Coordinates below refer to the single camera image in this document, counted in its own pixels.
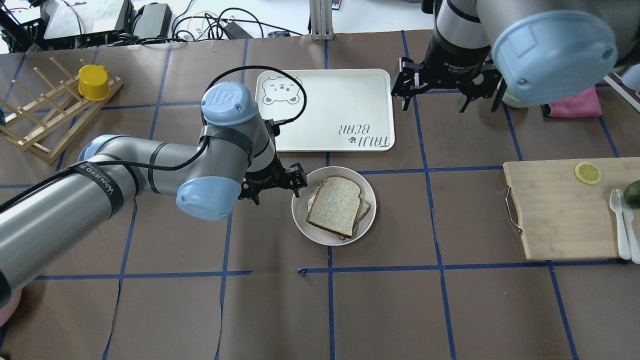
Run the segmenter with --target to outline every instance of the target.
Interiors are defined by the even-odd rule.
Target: cutting board handle
[[[511,216],[511,208],[509,207],[509,198],[511,197],[511,187],[507,187],[507,195],[504,197],[504,204],[507,206],[507,214],[509,215],[509,220],[511,221],[511,223],[518,228],[518,232],[520,234],[522,234],[522,227],[520,227],[520,225],[518,225],[517,222],[515,222],[513,220],[513,217]]]

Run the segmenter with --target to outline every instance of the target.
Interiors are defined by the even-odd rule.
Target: bear drawing
[[[297,76],[296,81],[302,84],[302,81]],[[267,105],[273,104],[274,101],[286,101],[289,104],[296,104],[300,101],[300,96],[298,95],[300,87],[284,76],[269,77],[262,82],[262,89],[264,90],[262,102]]]

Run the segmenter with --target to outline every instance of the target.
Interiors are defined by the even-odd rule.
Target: brown table
[[[231,67],[392,73],[405,51],[421,59],[429,38],[407,31],[7,54],[0,95],[27,100],[10,89],[13,78],[46,89],[29,68],[51,68],[51,54],[72,71],[84,58],[123,78],[64,167],[106,133],[196,145],[203,89]],[[258,73],[229,79],[255,89]],[[640,115],[605,85],[600,119],[546,119],[537,107],[491,113],[491,100],[459,114],[459,96],[423,95],[407,112],[394,100],[397,141],[386,152],[282,154],[308,171],[331,164],[367,178],[379,212],[361,240],[328,249],[306,239],[281,190],[261,194],[260,206],[239,202],[216,223],[182,213],[172,197],[143,194],[25,289],[0,355],[212,359],[221,331],[220,359],[229,360],[636,358],[640,267],[527,262],[504,209],[501,165],[640,156]],[[2,200],[56,171],[6,142],[0,154]]]

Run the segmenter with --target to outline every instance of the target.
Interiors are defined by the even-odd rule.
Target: lemon half
[[[573,173],[578,180],[589,185],[597,184],[602,179],[600,169],[592,163],[579,163],[575,166]]]

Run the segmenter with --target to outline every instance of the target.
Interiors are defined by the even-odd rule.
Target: plastic cutlery
[[[622,190],[617,189],[616,193],[618,194],[618,198],[620,200],[620,204],[622,205],[622,215],[625,219],[625,229],[627,229],[627,240],[629,241],[629,249],[631,250],[631,261],[636,264],[640,264],[640,247],[638,246],[638,241],[636,239],[636,233],[634,232],[634,228],[632,226],[632,222],[634,221],[634,211],[631,210],[629,204],[625,202],[625,197]]]
[[[611,190],[611,197],[609,197],[609,207],[616,214],[616,223],[618,225],[618,254],[624,260],[631,258],[631,250],[629,249],[629,242],[627,240],[627,232],[625,230],[625,223],[622,217],[622,203],[618,196],[618,189]]]

